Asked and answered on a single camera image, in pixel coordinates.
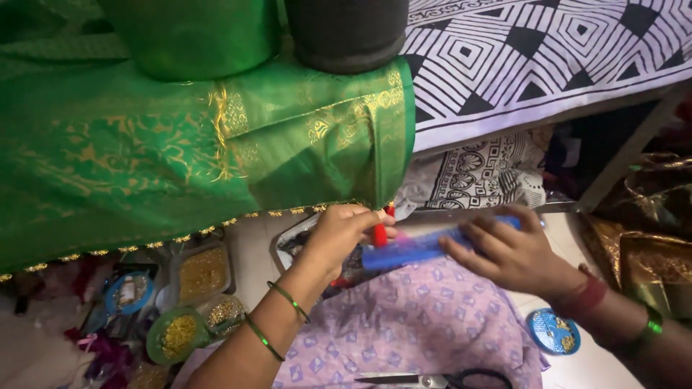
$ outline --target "red tool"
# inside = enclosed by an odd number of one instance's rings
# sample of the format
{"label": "red tool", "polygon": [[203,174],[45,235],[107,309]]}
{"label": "red tool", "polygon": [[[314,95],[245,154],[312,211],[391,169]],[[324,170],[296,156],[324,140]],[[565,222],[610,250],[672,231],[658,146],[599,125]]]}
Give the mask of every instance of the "red tool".
{"label": "red tool", "polygon": [[[384,211],[387,215],[394,217],[394,207],[386,206]],[[387,231],[384,224],[380,223],[372,228],[372,245],[375,247],[387,246]]]}

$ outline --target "blue lid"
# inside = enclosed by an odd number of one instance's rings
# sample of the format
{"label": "blue lid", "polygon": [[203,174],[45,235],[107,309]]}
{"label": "blue lid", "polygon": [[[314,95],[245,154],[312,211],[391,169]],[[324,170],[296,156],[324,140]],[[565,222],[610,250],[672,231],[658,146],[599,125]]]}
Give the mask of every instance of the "blue lid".
{"label": "blue lid", "polygon": [[581,336],[574,321],[557,316],[550,308],[531,312],[527,324],[534,341],[545,352],[571,355],[581,346]]}
{"label": "blue lid", "polygon": [[[132,278],[138,277],[138,276],[143,276],[147,279],[147,290],[144,292],[142,297],[139,300],[133,301],[132,304],[125,305],[122,307],[120,310],[118,310],[118,307],[116,306],[116,302],[113,299],[113,295],[118,293],[120,291],[120,287],[122,286],[122,283],[125,281],[125,277],[130,276]],[[118,278],[110,288],[108,288],[108,291],[106,291],[106,294],[103,296],[103,301],[104,304],[106,305],[106,312],[108,312],[108,316],[112,316],[114,314],[125,314],[125,315],[131,315],[138,310],[142,309],[144,307],[144,304],[147,303],[149,298],[152,296],[152,293],[154,292],[154,283],[152,280],[149,278],[149,276],[143,272],[143,271],[133,271],[132,273],[125,274],[123,277]]]}

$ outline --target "blue comb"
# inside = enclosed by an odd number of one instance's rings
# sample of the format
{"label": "blue comb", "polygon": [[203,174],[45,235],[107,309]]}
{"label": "blue comb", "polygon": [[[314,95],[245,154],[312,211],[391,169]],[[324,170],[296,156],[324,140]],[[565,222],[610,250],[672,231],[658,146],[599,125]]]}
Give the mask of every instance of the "blue comb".
{"label": "blue comb", "polygon": [[[496,216],[496,220],[519,229],[519,219],[512,216]],[[471,248],[471,242],[459,228],[449,228],[422,235],[402,242],[392,242],[384,247],[366,246],[363,248],[363,268],[365,270],[385,270],[405,264],[423,262],[444,255],[439,246],[441,236],[449,236],[458,244]]]}

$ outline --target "black cylindrical object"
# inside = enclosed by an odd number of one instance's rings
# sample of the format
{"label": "black cylindrical object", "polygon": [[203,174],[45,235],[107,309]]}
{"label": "black cylindrical object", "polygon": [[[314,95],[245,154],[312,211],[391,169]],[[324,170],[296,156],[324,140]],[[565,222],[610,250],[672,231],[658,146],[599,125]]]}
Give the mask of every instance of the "black cylindrical object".
{"label": "black cylindrical object", "polygon": [[406,40],[408,0],[285,0],[295,56],[337,74],[377,69]]}

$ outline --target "black scissors handle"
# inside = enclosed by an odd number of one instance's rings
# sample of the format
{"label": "black scissors handle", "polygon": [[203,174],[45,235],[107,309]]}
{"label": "black scissors handle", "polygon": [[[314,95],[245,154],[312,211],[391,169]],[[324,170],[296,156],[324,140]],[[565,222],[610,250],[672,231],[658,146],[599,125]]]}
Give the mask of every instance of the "black scissors handle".
{"label": "black scissors handle", "polygon": [[513,389],[512,383],[506,375],[491,369],[467,369],[456,375],[444,374],[443,377],[447,380],[447,382],[449,382],[448,388],[474,389],[470,386],[464,385],[464,380],[472,375],[484,375],[486,377],[493,377],[499,379],[500,381],[502,381],[506,389]]}

